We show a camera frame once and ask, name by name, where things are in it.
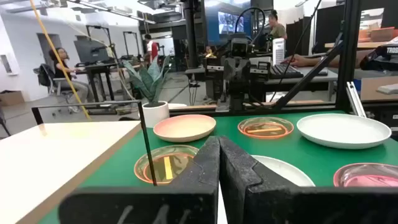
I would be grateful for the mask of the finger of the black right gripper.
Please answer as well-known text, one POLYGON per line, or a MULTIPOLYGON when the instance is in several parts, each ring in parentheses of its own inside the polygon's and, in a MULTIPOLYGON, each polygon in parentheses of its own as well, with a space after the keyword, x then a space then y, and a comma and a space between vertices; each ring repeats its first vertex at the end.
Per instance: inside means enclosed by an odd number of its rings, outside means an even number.
POLYGON ((240 60, 238 65, 238 80, 245 82, 250 75, 251 63, 249 60, 240 60))
POLYGON ((235 60, 225 60, 223 69, 223 79, 226 81, 231 81, 236 79, 236 61, 235 60))

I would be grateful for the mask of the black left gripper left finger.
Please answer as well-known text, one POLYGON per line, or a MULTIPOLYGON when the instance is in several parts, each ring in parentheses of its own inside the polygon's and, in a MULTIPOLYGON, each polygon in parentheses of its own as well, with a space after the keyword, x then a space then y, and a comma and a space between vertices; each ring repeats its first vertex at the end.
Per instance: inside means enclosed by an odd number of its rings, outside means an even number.
POLYGON ((158 187, 85 187, 58 207, 60 223, 216 223, 220 141, 210 136, 182 173, 158 187))

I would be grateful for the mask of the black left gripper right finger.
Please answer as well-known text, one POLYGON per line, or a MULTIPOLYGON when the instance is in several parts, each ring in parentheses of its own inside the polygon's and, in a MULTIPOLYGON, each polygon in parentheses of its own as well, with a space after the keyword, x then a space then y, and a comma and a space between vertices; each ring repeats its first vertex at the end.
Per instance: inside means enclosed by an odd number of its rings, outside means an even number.
POLYGON ((299 187, 220 137, 229 223, 397 223, 393 187, 299 187))

